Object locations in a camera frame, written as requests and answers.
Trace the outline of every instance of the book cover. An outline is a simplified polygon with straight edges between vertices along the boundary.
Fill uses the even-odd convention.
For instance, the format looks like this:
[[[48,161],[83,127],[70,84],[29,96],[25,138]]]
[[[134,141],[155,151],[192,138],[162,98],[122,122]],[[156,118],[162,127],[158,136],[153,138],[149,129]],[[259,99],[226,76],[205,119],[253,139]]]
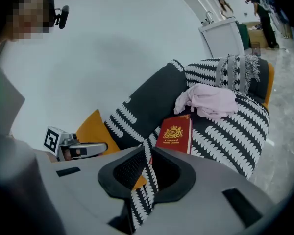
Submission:
[[[190,114],[165,119],[161,125],[156,147],[190,154],[192,120]]]

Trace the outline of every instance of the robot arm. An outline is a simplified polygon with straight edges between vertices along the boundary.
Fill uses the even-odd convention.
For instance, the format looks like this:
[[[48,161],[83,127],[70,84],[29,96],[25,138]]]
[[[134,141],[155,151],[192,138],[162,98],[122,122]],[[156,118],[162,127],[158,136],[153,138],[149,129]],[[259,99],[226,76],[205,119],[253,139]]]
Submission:
[[[108,149],[106,143],[80,143],[75,133],[67,133],[51,126],[46,130],[44,147],[58,161],[66,160],[64,151],[69,151],[71,159],[84,159],[97,156]]]

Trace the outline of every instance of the faucet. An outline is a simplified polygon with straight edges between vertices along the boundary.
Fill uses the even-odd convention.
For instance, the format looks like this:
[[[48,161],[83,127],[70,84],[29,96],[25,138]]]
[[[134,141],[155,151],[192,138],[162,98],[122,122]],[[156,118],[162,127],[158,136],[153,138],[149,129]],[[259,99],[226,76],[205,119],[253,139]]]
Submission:
[[[211,13],[212,15],[213,15],[214,13],[212,13],[211,11],[207,11],[207,12],[206,12],[206,17],[207,17],[207,20],[208,20],[209,24],[213,24],[214,21],[213,21],[212,17],[209,15],[209,13]]]

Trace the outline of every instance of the pink cloth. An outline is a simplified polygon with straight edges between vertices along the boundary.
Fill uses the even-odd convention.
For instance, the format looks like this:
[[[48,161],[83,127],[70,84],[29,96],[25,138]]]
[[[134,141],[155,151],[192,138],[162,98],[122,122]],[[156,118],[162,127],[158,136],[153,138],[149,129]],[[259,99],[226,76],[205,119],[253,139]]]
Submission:
[[[192,112],[197,108],[200,117],[226,117],[238,111],[235,98],[235,94],[230,89],[195,84],[177,98],[174,114],[184,111],[187,105],[191,106]]]

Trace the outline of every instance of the white counter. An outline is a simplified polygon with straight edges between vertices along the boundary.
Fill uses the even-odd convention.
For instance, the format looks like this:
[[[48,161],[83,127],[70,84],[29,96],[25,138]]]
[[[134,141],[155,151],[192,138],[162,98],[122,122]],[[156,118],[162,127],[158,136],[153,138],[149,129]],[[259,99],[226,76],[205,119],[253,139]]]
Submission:
[[[241,35],[235,21],[235,18],[229,18],[199,28],[213,57],[244,55]]]

